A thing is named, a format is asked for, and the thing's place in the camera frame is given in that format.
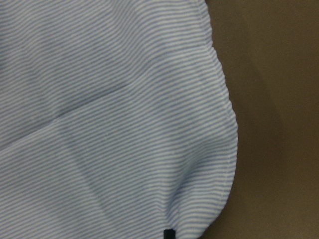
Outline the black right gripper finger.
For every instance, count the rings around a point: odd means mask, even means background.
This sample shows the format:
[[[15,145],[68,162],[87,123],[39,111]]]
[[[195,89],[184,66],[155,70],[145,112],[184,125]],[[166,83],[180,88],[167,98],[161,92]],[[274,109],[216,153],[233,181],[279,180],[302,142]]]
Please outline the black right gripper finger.
[[[174,239],[174,230],[173,229],[164,230],[163,239]]]

